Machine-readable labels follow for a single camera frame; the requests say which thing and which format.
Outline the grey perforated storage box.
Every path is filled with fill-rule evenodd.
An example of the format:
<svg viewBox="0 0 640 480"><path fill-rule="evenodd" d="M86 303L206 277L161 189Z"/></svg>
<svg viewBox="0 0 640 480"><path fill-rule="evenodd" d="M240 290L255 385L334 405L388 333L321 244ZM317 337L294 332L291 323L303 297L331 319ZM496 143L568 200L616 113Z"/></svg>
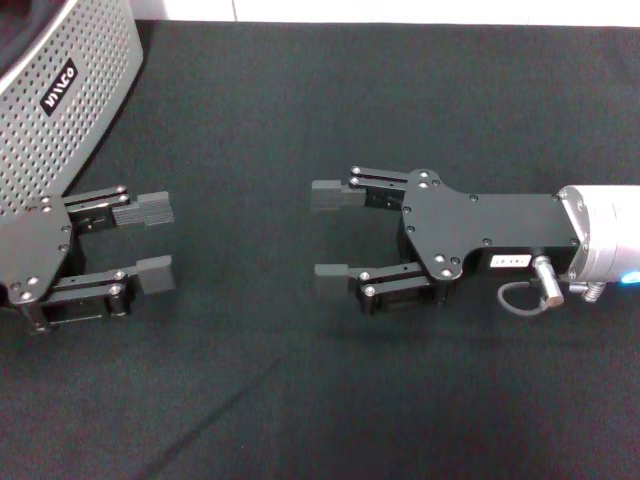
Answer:
<svg viewBox="0 0 640 480"><path fill-rule="evenodd" d="M68 189L142 61L130 0L0 0L0 225Z"/></svg>

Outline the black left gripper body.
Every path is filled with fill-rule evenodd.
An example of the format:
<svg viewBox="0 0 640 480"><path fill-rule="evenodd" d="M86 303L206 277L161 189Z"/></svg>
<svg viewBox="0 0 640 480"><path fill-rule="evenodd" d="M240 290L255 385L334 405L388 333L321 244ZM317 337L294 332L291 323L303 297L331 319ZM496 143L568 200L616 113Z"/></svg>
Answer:
<svg viewBox="0 0 640 480"><path fill-rule="evenodd" d="M18 313L33 333L51 330L44 300L57 281L83 272L70 207L69 197L43 196L0 226L0 309Z"/></svg>

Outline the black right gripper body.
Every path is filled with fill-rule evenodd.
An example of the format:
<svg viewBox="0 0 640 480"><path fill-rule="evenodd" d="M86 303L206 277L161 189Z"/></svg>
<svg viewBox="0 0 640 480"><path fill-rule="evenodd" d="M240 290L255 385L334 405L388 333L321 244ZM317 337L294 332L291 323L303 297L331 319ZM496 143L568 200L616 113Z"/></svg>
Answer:
<svg viewBox="0 0 640 480"><path fill-rule="evenodd" d="M576 231L555 194L465 193L429 170L409 173L408 207L398 228L400 258L419 263L439 286L475 274L542 284L542 302L564 301L558 277L578 247Z"/></svg>

